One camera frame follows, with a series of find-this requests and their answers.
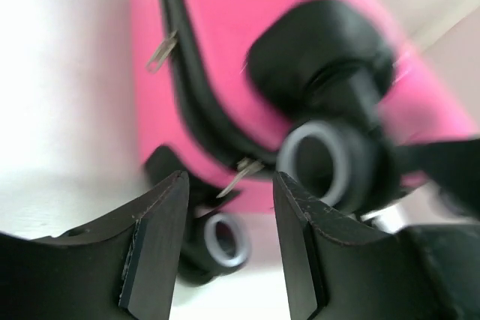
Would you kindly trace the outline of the pink hard-shell suitcase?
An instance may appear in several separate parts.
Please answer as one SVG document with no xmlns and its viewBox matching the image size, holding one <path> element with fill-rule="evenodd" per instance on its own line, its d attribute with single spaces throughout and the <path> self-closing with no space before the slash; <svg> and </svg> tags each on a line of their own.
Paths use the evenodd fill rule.
<svg viewBox="0 0 480 320">
<path fill-rule="evenodd" d="M 479 215 L 479 135 L 376 0 L 130 0 L 139 155 L 190 179 L 179 274 L 238 270 L 287 174 L 352 220 L 427 181 Z"/>
</svg>

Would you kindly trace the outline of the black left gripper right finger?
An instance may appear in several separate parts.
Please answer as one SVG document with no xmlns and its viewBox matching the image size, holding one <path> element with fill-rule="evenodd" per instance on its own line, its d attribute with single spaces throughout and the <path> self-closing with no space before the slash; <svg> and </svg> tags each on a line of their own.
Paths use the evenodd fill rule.
<svg viewBox="0 0 480 320">
<path fill-rule="evenodd" d="M 408 226 L 390 234 L 273 179 L 292 319 L 477 319 L 479 226 Z"/>
</svg>

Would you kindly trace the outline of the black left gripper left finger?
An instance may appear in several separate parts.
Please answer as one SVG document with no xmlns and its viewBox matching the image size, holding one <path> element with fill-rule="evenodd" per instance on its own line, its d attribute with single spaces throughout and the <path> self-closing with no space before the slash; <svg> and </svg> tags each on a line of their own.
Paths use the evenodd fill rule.
<svg viewBox="0 0 480 320">
<path fill-rule="evenodd" d="M 3 319 L 168 319 L 188 177 L 56 238 L 1 235 Z"/>
</svg>

